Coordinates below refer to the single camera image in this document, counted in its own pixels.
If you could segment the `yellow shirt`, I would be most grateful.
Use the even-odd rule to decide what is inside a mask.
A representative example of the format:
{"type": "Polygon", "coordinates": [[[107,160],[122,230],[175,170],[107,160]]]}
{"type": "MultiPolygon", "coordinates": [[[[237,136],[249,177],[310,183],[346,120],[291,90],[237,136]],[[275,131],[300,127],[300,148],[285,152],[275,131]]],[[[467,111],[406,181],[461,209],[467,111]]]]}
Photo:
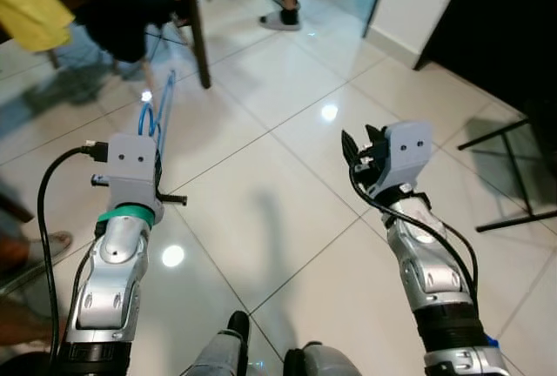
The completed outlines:
{"type": "Polygon", "coordinates": [[[60,0],[0,0],[0,25],[28,52],[70,42],[73,15],[60,0]]]}

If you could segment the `large black cabinet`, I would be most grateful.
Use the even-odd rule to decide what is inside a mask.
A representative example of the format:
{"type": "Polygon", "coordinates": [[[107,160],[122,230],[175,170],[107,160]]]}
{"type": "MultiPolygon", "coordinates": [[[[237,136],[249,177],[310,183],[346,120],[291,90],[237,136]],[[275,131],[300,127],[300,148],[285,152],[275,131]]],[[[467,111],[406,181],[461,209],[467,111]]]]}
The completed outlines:
{"type": "Polygon", "coordinates": [[[421,54],[524,113],[554,126],[554,0],[449,0],[421,54]]]}

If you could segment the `grey left robot leg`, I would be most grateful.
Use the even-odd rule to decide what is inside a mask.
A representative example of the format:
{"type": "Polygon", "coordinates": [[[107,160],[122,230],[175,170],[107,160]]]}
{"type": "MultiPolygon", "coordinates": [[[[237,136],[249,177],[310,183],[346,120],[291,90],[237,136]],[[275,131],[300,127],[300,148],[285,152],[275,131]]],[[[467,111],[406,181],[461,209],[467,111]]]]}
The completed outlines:
{"type": "Polygon", "coordinates": [[[248,315],[235,310],[182,376],[248,376],[248,336],[248,315]]]}

